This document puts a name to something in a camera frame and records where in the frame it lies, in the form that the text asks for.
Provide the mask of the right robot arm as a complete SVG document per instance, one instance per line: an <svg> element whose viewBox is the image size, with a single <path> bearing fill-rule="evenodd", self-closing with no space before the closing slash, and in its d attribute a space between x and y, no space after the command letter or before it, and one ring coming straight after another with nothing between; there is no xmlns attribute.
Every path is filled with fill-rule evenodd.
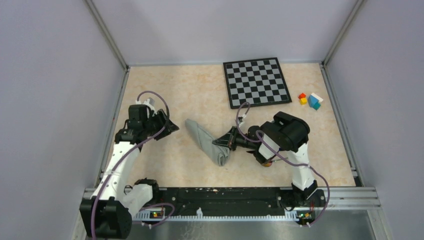
<svg viewBox="0 0 424 240"><path fill-rule="evenodd" d="M252 125L247 133L240 130L244 117L236 118L236 125L226 134L214 139L212 144L235 151L237 147L248 149L262 166L270 166L279 157L292 167L292 189L283 196L280 204L294 209L312 206L317 201L325 203L322 193L317 193L318 173L311 165L308 154L310 127L301 118L279 111L272 121L262 125Z"/></svg>

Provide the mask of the iridescent metal spoon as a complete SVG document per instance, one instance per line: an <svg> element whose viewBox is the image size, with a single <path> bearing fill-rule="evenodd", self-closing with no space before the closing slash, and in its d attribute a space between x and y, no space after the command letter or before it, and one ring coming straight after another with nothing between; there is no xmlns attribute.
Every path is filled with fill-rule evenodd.
<svg viewBox="0 0 424 240"><path fill-rule="evenodd" d="M268 160L266 162L261 163L260 165L263 166L263 167L271 167L273 163L278 162L278 161L281 161L281 159L280 158L278 158L278 159L270 159L270 160Z"/></svg>

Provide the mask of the grey cloth napkin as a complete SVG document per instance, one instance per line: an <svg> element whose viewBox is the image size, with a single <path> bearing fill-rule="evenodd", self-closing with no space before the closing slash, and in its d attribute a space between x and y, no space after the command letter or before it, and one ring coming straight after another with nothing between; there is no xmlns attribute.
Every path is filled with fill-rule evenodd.
<svg viewBox="0 0 424 240"><path fill-rule="evenodd" d="M230 150L213 144L214 136L195 120L187 118L185 128L195 144L218 166L223 167L230 158Z"/></svg>

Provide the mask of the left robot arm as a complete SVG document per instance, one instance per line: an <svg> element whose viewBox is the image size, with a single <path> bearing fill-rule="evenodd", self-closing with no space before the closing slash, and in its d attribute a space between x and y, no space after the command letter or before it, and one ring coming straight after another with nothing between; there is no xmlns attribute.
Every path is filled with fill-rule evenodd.
<svg viewBox="0 0 424 240"><path fill-rule="evenodd" d="M154 207L160 193L151 184L137 183L130 193L125 187L143 145L179 130L170 119L169 108L155 110L150 103L133 104L128 118L114 137L112 157L90 198L82 199L79 211L86 233L92 239L125 239L133 217L146 204Z"/></svg>

